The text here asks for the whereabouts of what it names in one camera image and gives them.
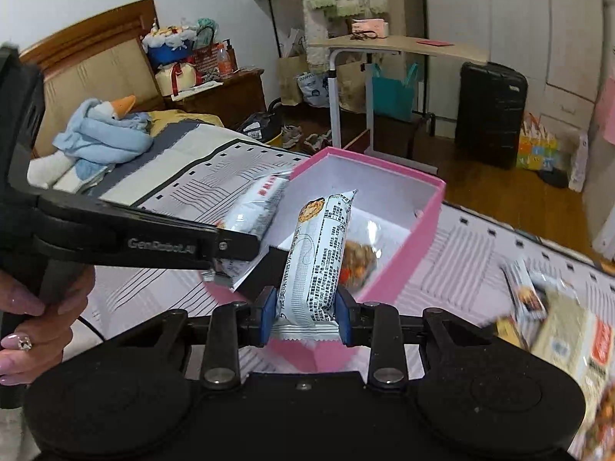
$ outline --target black suitcase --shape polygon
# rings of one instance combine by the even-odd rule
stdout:
[[[455,144],[478,161],[514,167],[527,94],[525,76],[514,69],[465,63]]]

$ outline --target pink box on table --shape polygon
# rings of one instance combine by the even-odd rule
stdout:
[[[379,255],[376,270],[355,299],[393,303],[434,240],[445,190],[437,177],[328,147],[294,169],[263,243],[288,249],[299,211],[308,201],[353,189],[358,192],[347,239],[372,244]],[[208,291],[220,303],[241,299],[213,283]],[[356,349],[340,342],[271,339],[264,351],[282,357],[298,371],[331,372],[343,368]]]

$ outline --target shoe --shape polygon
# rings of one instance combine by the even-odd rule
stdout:
[[[317,135],[316,133],[312,133],[303,141],[303,143],[308,147],[308,150],[310,150],[312,154],[316,154],[319,150],[333,145],[331,140],[331,130],[329,130],[326,135]]]
[[[303,132],[299,126],[293,126],[292,124],[282,126],[282,147],[290,149],[301,140],[302,136]]]

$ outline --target nightstand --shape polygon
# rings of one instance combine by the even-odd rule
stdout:
[[[165,104],[169,109],[213,114],[222,120],[225,127],[235,129],[248,116],[267,110],[261,82],[263,72],[262,69],[239,71],[223,80],[223,86],[175,102],[171,97],[165,97]]]

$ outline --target fingernail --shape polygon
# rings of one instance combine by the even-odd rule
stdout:
[[[8,294],[13,313],[26,313],[29,315],[42,315],[45,304],[30,293],[24,286],[15,285]]]
[[[23,384],[25,384],[25,381],[23,381],[23,378],[19,376],[2,376],[0,378],[0,385],[15,386]]]
[[[62,315],[63,313],[70,312],[75,307],[77,307],[83,300],[83,295],[81,292],[77,292],[73,294],[69,298],[66,298],[62,303],[58,306],[58,315]]]
[[[14,332],[0,340],[0,346],[7,350],[29,350],[32,348],[30,337],[24,332]]]
[[[6,374],[13,367],[13,359],[0,357],[0,374]]]

